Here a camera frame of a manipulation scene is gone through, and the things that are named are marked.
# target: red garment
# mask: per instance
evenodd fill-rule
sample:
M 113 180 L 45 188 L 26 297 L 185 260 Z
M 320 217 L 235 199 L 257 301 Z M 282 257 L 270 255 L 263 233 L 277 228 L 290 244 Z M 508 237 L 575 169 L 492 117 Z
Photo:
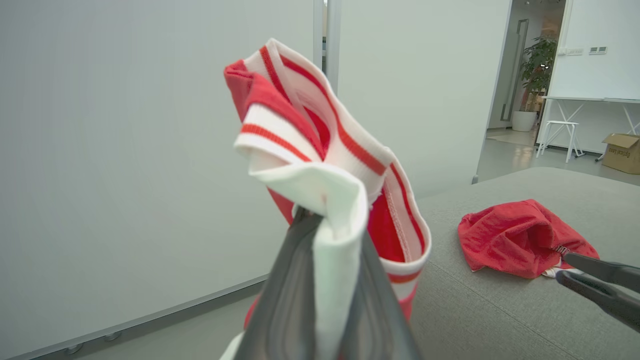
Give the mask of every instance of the red garment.
M 419 274 L 431 250 L 431 235 L 393 152 L 348 113 L 321 70 L 276 40 L 229 65 L 224 76 L 242 121 L 234 147 L 251 159 L 252 168 L 322 163 L 362 182 L 370 209 L 366 230 L 408 318 Z M 269 192 L 291 223 L 295 199 L 276 190 Z M 331 270 L 339 273 L 347 267 L 336 261 Z M 357 275 L 356 271 L 342 273 Z M 316 282 L 316 289 L 326 283 Z M 336 279 L 334 291 L 315 294 L 332 299 L 329 295 L 340 293 L 344 284 L 344 279 Z
M 533 279 L 557 266 L 567 252 L 600 258 L 576 230 L 531 199 L 467 214 L 458 235 L 471 271 L 488 266 Z M 571 268 L 566 263 L 560 267 Z

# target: gray sofa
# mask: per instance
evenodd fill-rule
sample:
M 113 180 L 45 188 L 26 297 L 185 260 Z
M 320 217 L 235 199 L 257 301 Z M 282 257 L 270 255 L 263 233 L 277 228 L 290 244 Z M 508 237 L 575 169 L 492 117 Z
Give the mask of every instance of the gray sofa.
M 640 333 L 555 280 L 469 270 L 457 233 L 462 216 L 526 199 L 557 214 L 603 260 L 640 266 L 640 186 L 530 168 L 421 199 L 433 255 L 420 277 L 412 328 L 425 358 L 640 359 Z

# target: green leaves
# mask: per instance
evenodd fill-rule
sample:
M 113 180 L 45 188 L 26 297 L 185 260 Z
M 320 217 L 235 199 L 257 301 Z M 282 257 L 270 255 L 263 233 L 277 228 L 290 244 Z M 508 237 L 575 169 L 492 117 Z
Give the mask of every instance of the green leaves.
M 526 49 L 529 61 L 520 66 L 522 70 L 521 80 L 527 80 L 524 87 L 527 92 L 542 91 L 547 89 L 551 82 L 551 71 L 556 58 L 557 40 L 547 37 L 537 37 L 536 43 Z

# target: red fabric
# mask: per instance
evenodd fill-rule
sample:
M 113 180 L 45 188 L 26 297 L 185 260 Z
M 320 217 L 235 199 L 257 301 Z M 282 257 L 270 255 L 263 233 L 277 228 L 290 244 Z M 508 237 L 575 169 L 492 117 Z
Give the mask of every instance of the red fabric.
M 396 167 L 391 164 L 391 171 L 393 171 L 394 176 L 396 177 L 396 181 L 400 186 L 400 190 L 402 191 L 402 198 L 404 201 L 404 207 L 406 208 L 406 212 L 409 215 L 409 219 L 411 220 L 411 225 L 415 230 L 415 233 L 418 235 L 418 240 L 420 241 L 420 246 L 422 247 L 422 251 L 424 252 L 424 234 L 420 231 L 420 227 L 418 226 L 418 222 L 415 221 L 415 216 L 413 215 L 413 211 L 411 210 L 411 206 L 409 206 L 409 198 L 406 194 L 406 188 L 404 187 L 404 183 L 402 182 L 402 177 L 398 174 L 398 170 Z
M 226 67 L 224 75 L 241 121 L 244 120 L 249 106 L 261 104 L 289 121 L 323 158 L 324 151 L 313 125 L 298 113 L 289 99 L 283 97 L 269 80 L 256 72 L 248 71 L 242 60 Z
M 535 200 L 509 202 L 467 214 L 458 225 L 458 235 L 472 271 L 487 266 L 533 279 L 560 262 L 565 251 L 562 247 L 600 258 L 576 230 Z
M 311 81 L 313 84 L 315 84 L 318 87 L 320 92 L 322 92 L 322 94 L 324 95 L 324 98 L 329 103 L 329 107 L 331 108 L 331 111 L 333 112 L 333 116 L 335 117 L 336 124 L 338 125 L 338 136 L 340 137 L 340 140 L 342 141 L 344 146 L 356 158 L 362 161 L 363 164 L 366 164 L 373 172 L 375 172 L 378 175 L 383 175 L 385 171 L 387 171 L 387 168 L 384 165 L 382 165 L 382 163 L 380 163 L 380 161 L 378 161 L 378 159 L 376 159 L 373 155 L 369 154 L 369 151 L 367 151 L 367 149 L 363 148 L 359 143 L 357 143 L 351 137 L 351 135 L 349 135 L 349 133 L 347 133 L 347 131 L 342 126 L 342 123 L 340 122 L 338 111 L 336 111 L 335 106 L 331 102 L 331 99 L 329 99 L 329 95 L 327 94 L 326 89 L 322 86 L 322 84 L 320 84 L 320 81 L 318 81 L 313 76 L 313 74 L 305 70 L 305 68 L 298 65 L 297 63 L 294 63 L 293 61 L 287 59 L 282 55 L 280 55 L 280 58 L 282 59 L 282 63 L 286 67 L 290 68 L 291 70 L 307 78 L 309 81 Z
M 313 111 L 309 110 L 306 107 L 305 107 L 305 111 L 309 115 L 309 118 L 311 119 L 311 121 L 314 122 L 314 125 L 316 126 L 316 130 L 318 132 L 318 136 L 320 136 L 320 144 L 322 144 L 322 149 L 323 149 L 323 153 L 321 155 L 322 155 L 322 159 L 324 159 L 324 157 L 326 156 L 326 152 L 329 150 L 329 142 L 331 141 L 331 134 L 329 133 L 329 129 L 327 128 L 324 121 L 322 121 L 322 119 L 320 119 L 320 117 L 316 113 L 314 113 Z
M 413 288 L 413 291 L 406 299 L 399 300 L 400 309 L 402 309 L 402 314 L 404 314 L 404 318 L 406 319 L 406 321 L 409 321 L 411 319 L 411 311 L 413 310 L 413 298 L 415 297 L 416 290 L 418 290 L 418 286 Z
M 394 274 L 387 274 L 387 275 L 389 276 L 389 280 L 391 280 L 392 283 L 403 284 L 405 282 L 410 282 L 414 280 L 416 277 L 420 276 L 420 272 L 414 272 L 413 274 L 409 274 L 409 275 L 394 275 Z
M 369 212 L 367 231 L 381 257 L 391 261 L 404 261 L 404 252 L 396 232 L 394 219 L 388 211 L 387 194 L 384 188 Z
M 247 326 L 249 326 L 249 321 L 251 320 L 251 315 L 253 315 L 253 309 L 255 309 L 255 306 L 258 304 L 258 300 L 260 300 L 260 295 L 258 295 L 255 298 L 255 300 L 253 301 L 253 304 L 251 304 L 251 306 L 249 307 L 249 311 L 246 312 L 246 316 L 244 317 L 244 329 L 245 330 L 246 330 Z
M 289 96 L 287 96 L 287 92 L 284 91 L 284 87 L 280 82 L 280 78 L 278 77 L 278 73 L 276 72 L 276 69 L 273 66 L 273 62 L 271 61 L 271 57 L 269 55 L 269 51 L 267 50 L 266 46 L 263 46 L 260 48 L 260 56 L 262 57 L 262 61 L 264 62 L 264 67 L 267 68 L 267 73 L 269 74 L 269 78 L 271 79 L 273 86 L 275 86 L 275 88 L 278 89 L 278 92 L 282 96 L 284 96 L 284 98 L 287 99 L 287 102 L 289 102 L 290 104 L 291 100 L 289 99 Z
M 269 188 L 267 188 L 267 190 L 269 190 L 273 202 L 278 206 L 278 210 L 280 210 L 282 216 L 284 216 L 287 224 L 293 224 L 293 202 Z

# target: floor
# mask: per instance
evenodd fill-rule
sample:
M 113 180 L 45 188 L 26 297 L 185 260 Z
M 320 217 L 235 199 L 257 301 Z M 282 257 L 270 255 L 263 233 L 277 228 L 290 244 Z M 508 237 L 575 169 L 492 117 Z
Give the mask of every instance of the floor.
M 218 360 L 238 335 L 244 316 L 262 283 L 210 300 L 122 332 L 110 342 L 102 338 L 85 343 L 80 351 L 64 351 L 38 360 Z
M 532 138 L 530 133 L 512 130 L 488 132 L 478 164 L 478 181 L 486 181 L 530 167 L 555 167 L 640 186 L 640 175 L 631 175 L 603 166 L 602 163 L 595 162 L 597 156 L 585 155 L 577 159 L 571 158 L 569 163 L 564 163 L 566 150 L 546 149 L 545 154 L 536 159 L 532 145 L 513 143 L 518 140 L 525 142 L 528 138 Z
M 501 142 L 515 143 L 518 145 L 533 146 L 536 143 L 537 128 L 532 129 L 528 133 L 521 131 L 513 131 L 509 129 L 489 129 L 486 132 L 486 138 L 498 140 Z
M 595 156 L 572 158 L 564 163 L 566 151 L 547 149 L 535 157 L 532 133 L 490 131 L 478 165 L 479 181 L 530 167 L 556 167 L 583 172 L 625 183 L 640 185 L 640 175 L 626 174 L 596 163 Z M 57 352 L 41 360 L 174 360 L 218 359 L 229 341 L 242 331 L 247 309 L 261 284 L 127 329 L 116 340 L 96 339 L 84 344 L 76 354 Z

